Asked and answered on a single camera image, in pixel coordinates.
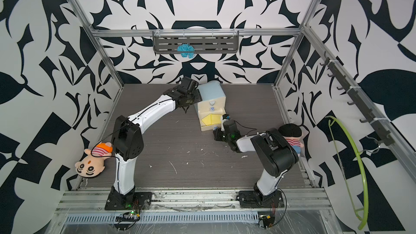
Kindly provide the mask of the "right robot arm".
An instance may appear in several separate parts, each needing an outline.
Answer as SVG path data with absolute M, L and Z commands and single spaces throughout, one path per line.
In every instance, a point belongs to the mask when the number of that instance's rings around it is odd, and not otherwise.
M 253 187 L 253 198 L 244 202 L 265 203 L 275 197 L 277 186 L 284 175 L 299 161 L 304 144 L 302 130 L 293 123 L 271 128 L 262 133 L 242 135 L 238 123 L 226 117 L 220 127 L 213 128 L 214 140 L 227 143 L 236 153 L 255 152 L 263 165 L 260 179 Z

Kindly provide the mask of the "black hook rail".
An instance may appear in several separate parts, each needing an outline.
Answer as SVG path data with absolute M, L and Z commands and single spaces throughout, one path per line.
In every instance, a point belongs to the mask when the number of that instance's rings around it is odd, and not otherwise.
M 321 66 L 327 66 L 331 74 L 330 78 L 336 78 L 340 83 L 338 87 L 339 91 L 345 92 L 351 102 L 348 102 L 350 106 L 356 106 L 358 110 L 364 116 L 359 121 L 362 124 L 369 124 L 380 140 L 377 140 L 380 144 L 390 146 L 395 144 L 392 137 L 392 132 L 387 128 L 387 118 L 381 116 L 381 113 L 377 111 L 374 103 L 370 100 L 364 90 L 355 82 L 355 80 L 347 73 L 343 68 L 339 60 L 331 60 L 327 56 L 327 52 L 324 52 L 325 60 Z

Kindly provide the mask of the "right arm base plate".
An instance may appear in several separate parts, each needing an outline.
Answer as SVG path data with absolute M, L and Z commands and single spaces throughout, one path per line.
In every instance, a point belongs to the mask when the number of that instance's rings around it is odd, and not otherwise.
M 285 207 L 285 201 L 280 191 L 275 191 L 268 196 L 263 196 L 259 191 L 239 191 L 236 200 L 243 209 Z

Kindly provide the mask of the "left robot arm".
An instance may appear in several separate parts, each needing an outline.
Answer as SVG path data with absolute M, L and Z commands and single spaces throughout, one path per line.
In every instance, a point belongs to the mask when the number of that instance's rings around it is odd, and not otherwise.
M 187 112 L 191 105 L 200 102 L 198 86 L 197 81 L 184 77 L 144 109 L 116 119 L 111 142 L 117 163 L 113 188 L 119 195 L 125 197 L 134 192 L 134 169 L 137 157 L 144 149 L 143 134 L 168 113 L 178 108 Z

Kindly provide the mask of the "teal crumpled object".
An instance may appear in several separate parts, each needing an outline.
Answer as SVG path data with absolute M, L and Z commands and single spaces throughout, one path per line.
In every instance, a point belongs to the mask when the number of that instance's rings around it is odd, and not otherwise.
M 189 58 L 192 59 L 195 57 L 195 49 L 190 44 L 181 44 L 177 48 L 178 53 L 183 58 Z

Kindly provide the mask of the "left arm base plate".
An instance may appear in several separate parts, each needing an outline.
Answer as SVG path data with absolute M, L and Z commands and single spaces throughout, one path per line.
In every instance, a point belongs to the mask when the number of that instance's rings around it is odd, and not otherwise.
M 147 205 L 151 205 L 152 196 L 152 192 L 136 192 L 135 189 L 132 189 L 126 195 L 122 195 L 112 186 L 106 201 L 105 210 L 138 211 Z

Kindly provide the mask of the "yellow sticky pad right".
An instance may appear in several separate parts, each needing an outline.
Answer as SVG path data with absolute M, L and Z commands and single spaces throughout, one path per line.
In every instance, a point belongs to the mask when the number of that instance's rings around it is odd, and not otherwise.
M 208 114 L 201 121 L 206 125 L 211 125 L 212 124 L 212 115 Z

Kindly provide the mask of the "grey wall shelf rack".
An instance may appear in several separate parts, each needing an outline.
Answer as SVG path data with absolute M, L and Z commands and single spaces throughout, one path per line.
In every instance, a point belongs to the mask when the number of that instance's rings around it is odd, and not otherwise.
M 156 31 L 152 35 L 153 50 L 157 54 L 179 54 L 181 44 L 190 44 L 195 54 L 234 54 L 239 49 L 239 33 L 235 30 Z

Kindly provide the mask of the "yellow sticky note pad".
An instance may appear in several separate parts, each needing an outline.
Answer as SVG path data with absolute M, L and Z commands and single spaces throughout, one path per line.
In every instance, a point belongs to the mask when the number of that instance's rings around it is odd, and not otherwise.
M 212 126 L 220 124 L 222 120 L 221 114 L 209 114 L 206 117 L 204 117 L 201 121 L 204 124 L 204 126 Z

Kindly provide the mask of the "plush doll black hair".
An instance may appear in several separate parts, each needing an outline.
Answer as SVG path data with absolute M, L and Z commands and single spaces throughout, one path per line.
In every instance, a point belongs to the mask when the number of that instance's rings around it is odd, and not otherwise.
M 281 126 L 278 131 L 285 138 L 288 144 L 296 151 L 298 156 L 304 149 L 303 133 L 299 126 L 294 123 L 288 123 Z

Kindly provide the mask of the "light blue drawer box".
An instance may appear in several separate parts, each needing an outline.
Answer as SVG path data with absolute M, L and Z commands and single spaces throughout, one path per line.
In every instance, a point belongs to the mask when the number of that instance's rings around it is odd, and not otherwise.
M 226 95 L 218 81 L 200 84 L 201 101 L 195 104 L 200 119 L 209 114 L 225 114 Z

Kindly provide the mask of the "plush doll orange hat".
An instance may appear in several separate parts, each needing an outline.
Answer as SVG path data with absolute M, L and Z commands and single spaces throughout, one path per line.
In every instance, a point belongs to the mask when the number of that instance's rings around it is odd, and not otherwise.
M 77 174 L 84 178 L 98 176 L 105 169 L 105 160 L 112 156 L 112 152 L 113 146 L 110 142 L 84 149 L 86 156 L 75 164 Z

